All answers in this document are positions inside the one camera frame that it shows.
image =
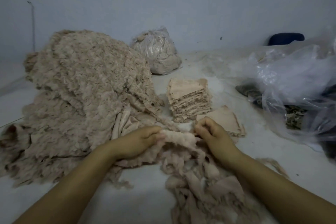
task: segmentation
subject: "hand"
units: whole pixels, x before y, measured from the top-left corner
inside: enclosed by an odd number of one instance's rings
[[[233,169],[243,153],[235,146],[224,128],[204,117],[195,125],[195,132],[208,144],[212,154],[226,167]]]
[[[165,138],[165,135],[159,133],[161,129],[160,126],[139,128],[108,143],[113,146],[116,159],[134,158]]]

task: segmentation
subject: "clear plastic bag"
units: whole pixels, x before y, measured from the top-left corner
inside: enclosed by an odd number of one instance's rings
[[[150,64],[150,71],[154,74],[168,74],[179,68],[182,63],[164,26],[142,32],[132,39],[130,46],[145,55]]]
[[[336,142],[334,43],[294,43],[249,57],[245,73],[260,91],[249,100],[262,106],[276,134],[305,144]]]

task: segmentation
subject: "table surface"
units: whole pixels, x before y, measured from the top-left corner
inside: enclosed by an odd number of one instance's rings
[[[166,87],[172,77],[208,79],[213,108],[227,105],[244,124],[246,137],[237,146],[253,158],[274,158],[288,172],[290,179],[301,187],[336,204],[336,165],[322,152],[306,145],[280,138],[267,128],[262,113],[234,90],[242,79],[247,57],[253,51],[269,47],[197,51],[181,55],[183,67],[168,75],[154,75],[156,93],[165,100]],[[21,108],[32,102],[36,90],[33,85],[19,79],[24,69],[19,64],[0,63],[2,82],[0,87],[17,80],[14,86],[0,90],[0,127],[22,117]],[[169,106],[164,116],[171,116]],[[134,185],[132,190],[113,188],[102,184],[86,208],[80,223],[171,223],[170,209],[174,197],[164,188],[167,175],[159,165],[125,170],[121,179]],[[52,184],[30,184],[12,188],[12,180],[0,178],[0,222],[11,223],[30,205],[46,193]]]

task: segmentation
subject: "dark fabric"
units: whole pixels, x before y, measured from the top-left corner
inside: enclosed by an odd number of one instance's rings
[[[293,41],[304,41],[305,36],[300,33],[279,33],[273,35],[269,41],[268,45],[281,45],[290,44]]]

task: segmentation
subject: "forearm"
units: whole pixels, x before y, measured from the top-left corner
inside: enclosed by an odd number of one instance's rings
[[[333,223],[336,206],[242,154],[232,166],[281,223]]]
[[[77,223],[115,162],[113,143],[97,147],[14,223]]]

